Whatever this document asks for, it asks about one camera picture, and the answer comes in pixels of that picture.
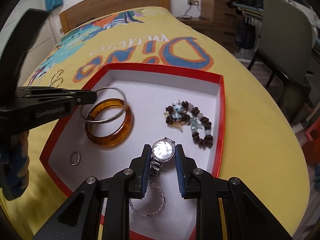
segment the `electrical outlet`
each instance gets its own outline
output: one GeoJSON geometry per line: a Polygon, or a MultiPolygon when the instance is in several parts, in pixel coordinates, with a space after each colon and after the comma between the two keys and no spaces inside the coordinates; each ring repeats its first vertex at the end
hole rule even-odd
{"type": "Polygon", "coordinates": [[[190,5],[190,3],[192,5],[199,5],[199,1],[198,0],[187,0],[187,4],[190,5]]]}

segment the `brown translucent bangle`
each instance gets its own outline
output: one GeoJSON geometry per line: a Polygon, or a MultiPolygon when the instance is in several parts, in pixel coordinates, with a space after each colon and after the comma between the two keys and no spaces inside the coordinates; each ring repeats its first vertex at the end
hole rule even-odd
{"type": "MultiPolygon", "coordinates": [[[[103,100],[91,109],[91,111],[87,116],[87,119],[90,121],[94,121],[96,116],[101,111],[109,108],[114,108],[114,107],[123,108],[124,101],[119,98],[109,98],[109,99],[103,100]]],[[[111,146],[117,145],[129,135],[132,128],[132,121],[133,121],[133,114],[132,114],[131,108],[127,105],[125,109],[124,121],[122,125],[118,128],[118,130],[116,130],[114,133],[104,137],[94,136],[92,133],[92,123],[85,123],[85,133],[87,134],[87,137],[89,138],[89,140],[92,141],[93,143],[100,146],[111,147],[111,146]]]]}

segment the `silver ring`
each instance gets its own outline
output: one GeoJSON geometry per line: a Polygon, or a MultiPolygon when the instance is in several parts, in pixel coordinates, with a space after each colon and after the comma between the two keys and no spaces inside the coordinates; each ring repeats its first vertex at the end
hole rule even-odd
{"type": "Polygon", "coordinates": [[[78,152],[73,152],[73,153],[71,153],[69,160],[70,160],[70,163],[71,163],[72,165],[74,165],[74,166],[78,165],[79,162],[81,161],[81,155],[80,155],[80,153],[78,153],[78,152]],[[74,162],[74,161],[72,160],[74,155],[78,155],[78,160],[77,160],[76,162],[74,162]]]}
{"type": "Polygon", "coordinates": [[[123,108],[120,110],[119,113],[117,113],[113,117],[110,117],[110,118],[107,118],[107,119],[104,119],[104,120],[90,121],[90,120],[88,120],[88,119],[86,119],[84,117],[84,115],[82,113],[84,105],[81,105],[80,106],[80,116],[85,122],[92,123],[92,124],[102,124],[102,123],[112,122],[115,119],[118,119],[124,113],[124,111],[126,110],[126,108],[127,108],[127,97],[125,96],[124,92],[121,89],[115,88],[115,87],[103,87],[103,88],[96,89],[95,91],[99,92],[100,90],[103,90],[103,89],[114,89],[114,90],[117,90],[120,94],[122,94],[123,101],[124,101],[123,108]]]}

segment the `yellow bedspread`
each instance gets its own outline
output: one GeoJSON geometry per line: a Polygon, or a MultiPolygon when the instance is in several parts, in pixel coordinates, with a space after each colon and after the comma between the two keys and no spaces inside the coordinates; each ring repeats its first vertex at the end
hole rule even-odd
{"type": "MultiPolygon", "coordinates": [[[[223,75],[226,133],[219,177],[241,178],[286,230],[295,232],[309,196],[301,148],[271,96],[229,52],[164,8],[138,8],[94,20],[66,34],[26,85],[48,86],[54,73],[63,69],[60,87],[81,89],[110,62],[176,65],[223,75]]],[[[0,194],[2,208],[25,240],[66,199],[39,161],[55,124],[30,131],[30,182],[23,196],[8,202],[0,194]]]]}

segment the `chair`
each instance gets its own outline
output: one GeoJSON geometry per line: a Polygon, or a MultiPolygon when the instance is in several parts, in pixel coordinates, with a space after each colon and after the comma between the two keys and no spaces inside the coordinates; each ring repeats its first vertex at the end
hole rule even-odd
{"type": "Polygon", "coordinates": [[[292,122],[311,91],[306,79],[312,49],[312,26],[307,16],[284,0],[263,0],[263,22],[257,51],[248,66],[260,59],[271,71],[266,87],[276,75],[284,90],[277,102],[292,122]]]}

